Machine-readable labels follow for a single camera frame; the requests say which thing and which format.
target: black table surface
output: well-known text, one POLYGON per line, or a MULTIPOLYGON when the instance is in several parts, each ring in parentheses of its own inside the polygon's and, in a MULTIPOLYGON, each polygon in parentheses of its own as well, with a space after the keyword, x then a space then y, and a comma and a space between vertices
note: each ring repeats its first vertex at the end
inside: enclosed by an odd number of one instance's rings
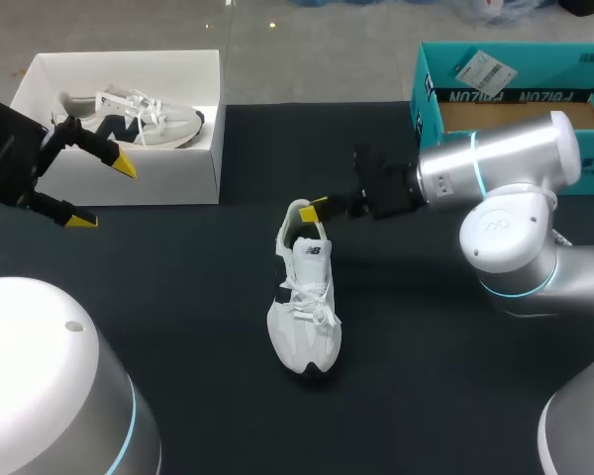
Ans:
MULTIPOLYGON (((353 185, 355 143, 413 159, 408 104, 230 107, 220 206, 102 208, 98 230, 0 207, 0 276, 89 312, 151 406, 163 475, 541 475, 539 416, 594 360, 594 321, 496 312, 464 213, 327 225, 337 371, 303 384, 276 358, 275 235, 293 199, 353 185)), ((594 198, 561 198, 555 226, 594 243, 594 198)))

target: shoelace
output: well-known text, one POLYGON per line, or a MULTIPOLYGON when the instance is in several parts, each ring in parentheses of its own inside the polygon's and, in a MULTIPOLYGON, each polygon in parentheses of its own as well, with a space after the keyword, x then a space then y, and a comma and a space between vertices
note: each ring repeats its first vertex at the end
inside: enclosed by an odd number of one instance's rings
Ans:
POLYGON ((297 299, 287 305, 293 311, 293 315, 298 319, 313 322, 317 327, 328 325, 334 328, 340 323, 339 318, 330 308, 326 296, 330 289, 330 284, 322 284, 323 293, 319 295, 313 290, 307 290, 303 285, 298 284, 292 278, 286 279, 288 286, 297 293, 297 299))
POLYGON ((132 94, 133 103, 135 103, 139 111, 134 112, 131 110, 126 110, 126 114, 137 118, 137 122, 139 123, 139 137, 141 138, 143 146, 147 146, 146 137, 143 133, 143 115, 149 114, 151 120, 156 124, 156 130, 159 133, 162 133, 166 127, 167 116, 163 115, 161 112, 162 101, 159 99, 153 99, 147 94, 138 91, 137 89, 132 89, 130 93, 132 94))

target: white sneaker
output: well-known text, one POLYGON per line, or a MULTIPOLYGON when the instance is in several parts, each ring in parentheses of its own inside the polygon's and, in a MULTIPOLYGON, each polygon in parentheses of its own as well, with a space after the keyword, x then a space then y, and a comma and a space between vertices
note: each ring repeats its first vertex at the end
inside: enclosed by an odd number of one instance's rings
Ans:
POLYGON ((64 111, 53 114, 54 124, 71 115, 81 120, 84 129, 124 148, 177 148, 196 137, 205 122, 202 113, 191 106, 163 103, 116 86, 94 97, 62 92, 58 100, 64 111))
POLYGON ((304 224, 299 209, 288 207, 275 246, 277 290, 266 322, 279 359, 299 374, 325 373, 341 348, 341 321, 335 315, 330 253, 321 223, 304 224), (308 233, 315 238, 304 237, 308 233))

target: gray floor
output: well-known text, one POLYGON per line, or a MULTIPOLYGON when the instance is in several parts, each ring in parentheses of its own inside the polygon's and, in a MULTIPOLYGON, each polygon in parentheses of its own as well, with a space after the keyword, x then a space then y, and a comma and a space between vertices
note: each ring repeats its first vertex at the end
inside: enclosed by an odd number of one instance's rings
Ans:
POLYGON ((594 42, 594 16, 548 7, 511 28, 474 26, 452 1, 0 0, 0 100, 38 52, 217 48, 227 102, 254 104, 407 99, 420 41, 594 42))

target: cardboard box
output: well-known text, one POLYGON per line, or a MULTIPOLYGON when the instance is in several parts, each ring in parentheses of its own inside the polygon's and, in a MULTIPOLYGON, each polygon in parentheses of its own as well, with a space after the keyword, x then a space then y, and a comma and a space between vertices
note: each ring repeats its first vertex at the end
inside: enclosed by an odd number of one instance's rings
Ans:
POLYGON ((594 44, 423 43, 411 114, 420 148, 563 111, 576 130, 582 177, 565 194, 594 195, 594 44), (456 76, 477 51, 517 71, 495 97, 456 76))
POLYGON ((220 194, 225 107, 219 52, 127 51, 38 54, 11 107, 51 128, 57 94, 94 96, 108 85, 188 104, 205 124, 189 148, 126 149, 133 180, 75 147, 64 150, 37 190, 81 206, 214 204, 220 194))

